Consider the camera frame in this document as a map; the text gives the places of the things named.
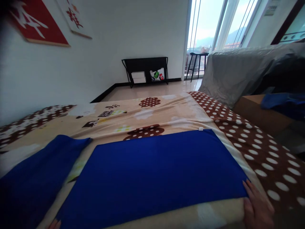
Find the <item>tiled floor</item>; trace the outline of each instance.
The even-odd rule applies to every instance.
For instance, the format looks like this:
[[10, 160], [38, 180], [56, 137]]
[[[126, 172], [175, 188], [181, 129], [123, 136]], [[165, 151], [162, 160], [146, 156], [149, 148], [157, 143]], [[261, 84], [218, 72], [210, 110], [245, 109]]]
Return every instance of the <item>tiled floor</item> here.
[[190, 80], [170, 82], [168, 85], [166, 83], [160, 83], [156, 85], [134, 86], [133, 88], [129, 86], [116, 87], [102, 101], [129, 100], [198, 91], [201, 81], [202, 79], [192, 80], [192, 82]]

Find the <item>blue cloth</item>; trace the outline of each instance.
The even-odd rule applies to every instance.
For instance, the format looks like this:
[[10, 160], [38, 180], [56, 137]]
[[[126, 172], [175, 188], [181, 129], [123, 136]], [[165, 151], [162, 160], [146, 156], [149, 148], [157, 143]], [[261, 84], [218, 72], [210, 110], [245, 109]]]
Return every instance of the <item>blue cloth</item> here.
[[289, 118], [305, 121], [305, 93], [267, 94], [261, 102], [261, 108], [272, 109]]
[[35, 229], [90, 138], [58, 135], [0, 179], [0, 228]]
[[212, 130], [99, 145], [56, 219], [100, 229], [190, 205], [246, 197], [247, 176]]

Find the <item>bar stool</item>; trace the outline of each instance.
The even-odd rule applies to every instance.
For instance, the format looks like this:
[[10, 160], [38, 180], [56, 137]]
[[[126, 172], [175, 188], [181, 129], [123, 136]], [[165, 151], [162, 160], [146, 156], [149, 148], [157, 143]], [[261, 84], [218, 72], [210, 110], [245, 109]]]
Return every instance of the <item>bar stool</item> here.
[[[191, 77], [191, 81], [193, 80], [193, 75], [194, 75], [194, 72], [198, 72], [198, 77], [197, 79], [199, 79], [199, 71], [200, 71], [200, 61], [201, 61], [201, 56], [204, 56], [204, 70], [206, 70], [206, 57], [208, 56], [208, 52], [205, 52], [205, 53], [194, 53], [194, 52], [191, 52], [190, 55], [191, 55], [191, 60], [190, 60], [190, 64], [188, 65], [188, 69], [187, 69], [187, 74], [186, 74], [186, 78], [187, 79], [187, 75], [188, 75], [188, 71], [190, 70], [190, 67], [191, 67], [191, 62], [192, 62], [192, 59], [193, 59], [193, 56], [195, 55], [195, 62], [194, 62], [194, 65], [193, 65], [193, 70], [192, 71], [192, 77]], [[195, 65], [196, 65], [196, 60], [197, 60], [197, 56], [199, 56], [199, 67], [195, 69]]]

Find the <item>mattress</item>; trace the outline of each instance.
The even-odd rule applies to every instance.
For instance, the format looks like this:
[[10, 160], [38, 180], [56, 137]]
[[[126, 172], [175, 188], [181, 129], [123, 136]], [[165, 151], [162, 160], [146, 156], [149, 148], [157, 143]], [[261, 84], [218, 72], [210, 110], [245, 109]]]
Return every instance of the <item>mattress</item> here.
[[[45, 228], [56, 217], [96, 146], [199, 128], [215, 133], [276, 213], [305, 206], [304, 162], [272, 136], [201, 92], [44, 108], [0, 129], [0, 175], [59, 134], [93, 139], [38, 226]], [[242, 219], [243, 200], [237, 198], [200, 203], [114, 228], [221, 227]]]

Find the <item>framed picture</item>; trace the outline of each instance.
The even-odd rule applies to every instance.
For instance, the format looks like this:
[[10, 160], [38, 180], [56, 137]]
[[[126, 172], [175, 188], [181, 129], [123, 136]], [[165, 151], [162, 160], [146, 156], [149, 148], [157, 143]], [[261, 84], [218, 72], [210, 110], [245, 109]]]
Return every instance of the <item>framed picture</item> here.
[[57, 3], [66, 18], [71, 31], [77, 35], [92, 39], [86, 31], [81, 20], [81, 15], [77, 4], [73, 0], [57, 0]]
[[70, 47], [42, 0], [13, 1], [9, 15], [27, 41]]

